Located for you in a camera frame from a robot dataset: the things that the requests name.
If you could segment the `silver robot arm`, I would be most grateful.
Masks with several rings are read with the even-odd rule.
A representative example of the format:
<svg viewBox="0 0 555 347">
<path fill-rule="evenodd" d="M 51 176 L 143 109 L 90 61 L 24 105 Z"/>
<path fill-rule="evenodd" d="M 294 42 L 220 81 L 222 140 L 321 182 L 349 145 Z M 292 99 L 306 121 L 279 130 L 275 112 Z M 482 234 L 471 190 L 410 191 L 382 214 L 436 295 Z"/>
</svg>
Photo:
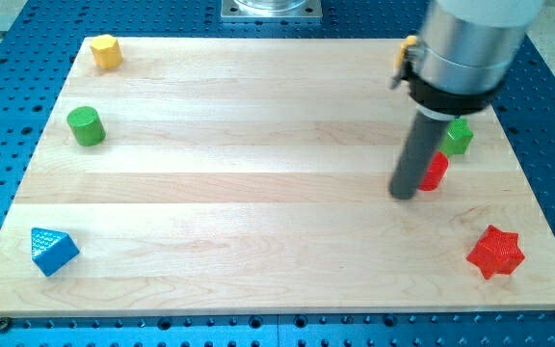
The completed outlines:
<svg viewBox="0 0 555 347">
<path fill-rule="evenodd" d="M 405 60 L 417 110 L 449 121 L 488 107 L 542 5 L 542 0 L 432 1 Z"/>
</svg>

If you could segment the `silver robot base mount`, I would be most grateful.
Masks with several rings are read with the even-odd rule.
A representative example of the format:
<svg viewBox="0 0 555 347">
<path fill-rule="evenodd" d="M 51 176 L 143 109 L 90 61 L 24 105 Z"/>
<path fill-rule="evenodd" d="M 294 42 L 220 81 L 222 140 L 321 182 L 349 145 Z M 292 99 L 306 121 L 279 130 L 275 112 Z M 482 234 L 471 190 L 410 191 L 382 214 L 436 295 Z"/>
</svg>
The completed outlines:
<svg viewBox="0 0 555 347">
<path fill-rule="evenodd" d="M 245 19 L 320 19 L 321 0 L 223 0 L 221 18 Z"/>
</svg>

